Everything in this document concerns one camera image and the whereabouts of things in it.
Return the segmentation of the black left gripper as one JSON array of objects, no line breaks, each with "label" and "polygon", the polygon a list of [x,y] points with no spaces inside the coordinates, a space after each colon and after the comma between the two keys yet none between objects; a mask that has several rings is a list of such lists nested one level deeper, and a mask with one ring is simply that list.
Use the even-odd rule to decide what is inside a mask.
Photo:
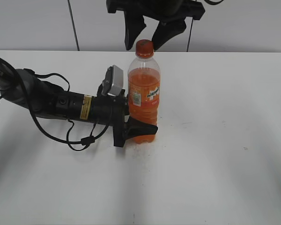
[{"label": "black left gripper", "polygon": [[157,133],[156,125],[141,122],[133,117],[129,117],[125,123],[126,115],[128,115],[128,106],[124,90],[121,90],[117,96],[104,96],[100,91],[97,92],[97,96],[93,99],[93,118],[101,125],[112,127],[115,147],[123,147],[128,139]]}]

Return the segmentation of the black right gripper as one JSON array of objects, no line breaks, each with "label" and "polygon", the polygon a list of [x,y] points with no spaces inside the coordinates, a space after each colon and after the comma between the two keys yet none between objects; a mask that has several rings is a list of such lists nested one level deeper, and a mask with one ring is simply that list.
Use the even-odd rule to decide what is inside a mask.
[{"label": "black right gripper", "polygon": [[124,12],[126,50],[146,28],[143,16],[160,21],[151,39],[156,51],[185,31],[185,21],[178,19],[200,20],[205,13],[203,4],[194,0],[107,0],[106,6],[110,14]]}]

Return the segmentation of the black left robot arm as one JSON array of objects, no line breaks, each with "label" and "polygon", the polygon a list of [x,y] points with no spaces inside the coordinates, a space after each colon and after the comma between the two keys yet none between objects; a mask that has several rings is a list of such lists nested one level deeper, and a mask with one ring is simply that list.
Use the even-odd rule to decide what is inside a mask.
[{"label": "black left robot arm", "polygon": [[[129,117],[128,98],[123,89],[124,72],[113,65],[107,68],[105,78],[96,96],[64,90],[46,81],[53,74],[38,75],[33,70],[15,69],[0,58],[0,100],[5,99],[29,110],[37,128],[48,138],[67,144],[82,145],[85,149],[99,139],[109,127],[113,130],[115,147],[123,147],[126,140],[143,135],[154,135],[158,127]],[[104,129],[97,135],[90,134],[79,141],[70,141],[69,134],[60,139],[47,133],[38,118],[90,122],[101,124]]]}]

